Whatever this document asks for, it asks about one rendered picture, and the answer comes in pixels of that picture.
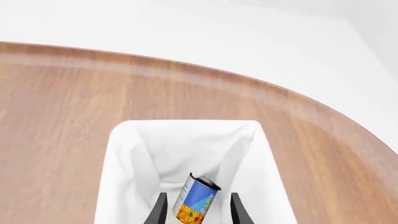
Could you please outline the blue and orange soup tin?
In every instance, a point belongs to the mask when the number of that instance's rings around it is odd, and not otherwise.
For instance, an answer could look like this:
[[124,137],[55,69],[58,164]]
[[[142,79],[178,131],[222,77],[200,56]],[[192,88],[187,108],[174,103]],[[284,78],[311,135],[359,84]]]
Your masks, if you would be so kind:
[[202,224],[220,190],[209,178],[190,173],[173,206],[175,218],[183,224]]

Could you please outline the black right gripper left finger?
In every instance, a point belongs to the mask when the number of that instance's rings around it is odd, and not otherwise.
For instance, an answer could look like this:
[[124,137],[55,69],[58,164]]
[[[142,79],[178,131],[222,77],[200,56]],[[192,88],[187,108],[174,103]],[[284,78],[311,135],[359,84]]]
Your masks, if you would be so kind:
[[167,194],[161,192],[144,224],[165,224],[167,218]]

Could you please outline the white basket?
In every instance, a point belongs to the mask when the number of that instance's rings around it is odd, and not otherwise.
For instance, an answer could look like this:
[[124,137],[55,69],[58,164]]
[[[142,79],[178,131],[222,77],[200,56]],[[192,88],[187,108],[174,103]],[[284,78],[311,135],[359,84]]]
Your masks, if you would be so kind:
[[144,224],[160,193],[173,206],[192,175],[216,194],[203,224],[233,224],[232,193],[254,224],[297,224],[274,156],[256,121],[125,121],[109,136],[94,224]]

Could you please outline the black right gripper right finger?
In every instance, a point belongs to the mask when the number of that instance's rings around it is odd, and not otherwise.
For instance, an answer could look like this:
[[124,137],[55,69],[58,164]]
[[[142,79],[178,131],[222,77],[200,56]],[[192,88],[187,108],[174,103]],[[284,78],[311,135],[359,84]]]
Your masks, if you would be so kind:
[[247,213],[239,194],[236,192],[231,194],[230,209],[233,224],[253,224],[253,221]]

